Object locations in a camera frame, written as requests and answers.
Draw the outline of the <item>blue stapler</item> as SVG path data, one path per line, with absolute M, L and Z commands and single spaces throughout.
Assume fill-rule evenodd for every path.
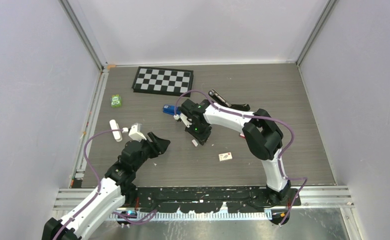
M 181 114 L 181 111 L 179 110 L 178 107 L 176 107 L 174 105 L 168 105 L 168 104 L 165 104 L 163 106 L 162 111 L 163 111 L 163 113 L 168 114 L 168 115 L 172 115 L 172 116 Z

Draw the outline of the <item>black stapler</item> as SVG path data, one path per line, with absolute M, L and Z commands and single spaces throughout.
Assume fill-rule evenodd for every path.
M 225 100 L 217 91 L 214 89 L 209 90 L 208 95 L 219 105 L 231 108 L 233 110 L 238 110 L 238 111 L 244 111 L 248 112 L 250 111 L 250 106 L 249 104 L 232 104 L 229 103 L 227 100 Z

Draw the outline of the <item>white staple box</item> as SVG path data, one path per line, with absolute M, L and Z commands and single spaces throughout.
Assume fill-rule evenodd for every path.
M 230 152 L 220 153 L 219 154 L 219 161 L 220 162 L 228 161 L 228 160 L 231 160 L 232 158 L 233 157 L 232 157 L 232 154 Z

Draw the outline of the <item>white stapler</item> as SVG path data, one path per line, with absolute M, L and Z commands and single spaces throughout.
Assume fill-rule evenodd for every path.
M 114 120 L 114 119 L 113 120 L 111 119 L 109 121 L 109 125 L 110 125 L 110 128 L 111 128 L 114 140 L 117 141 L 117 142 L 122 141 L 122 130 L 119 127 L 117 121 Z

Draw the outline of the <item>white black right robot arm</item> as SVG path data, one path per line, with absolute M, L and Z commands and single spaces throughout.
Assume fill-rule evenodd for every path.
M 232 110 L 210 103 L 207 99 L 201 103 L 187 99 L 178 110 L 180 112 L 176 119 L 183 121 L 186 132 L 201 145 L 206 143 L 213 125 L 239 132 L 245 138 L 251 154 L 262 162 L 269 201 L 281 205 L 288 199 L 291 184 L 286 179 L 280 156 L 283 133 L 266 110 Z

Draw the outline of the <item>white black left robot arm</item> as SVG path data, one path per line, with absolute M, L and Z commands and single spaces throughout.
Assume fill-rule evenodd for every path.
M 117 161 L 98 180 L 97 187 L 73 210 L 60 219 L 49 219 L 43 228 L 44 240 L 84 240 L 119 207 L 130 207 L 136 201 L 136 172 L 148 160 L 164 154 L 167 139 L 149 132 L 148 139 L 128 141 Z

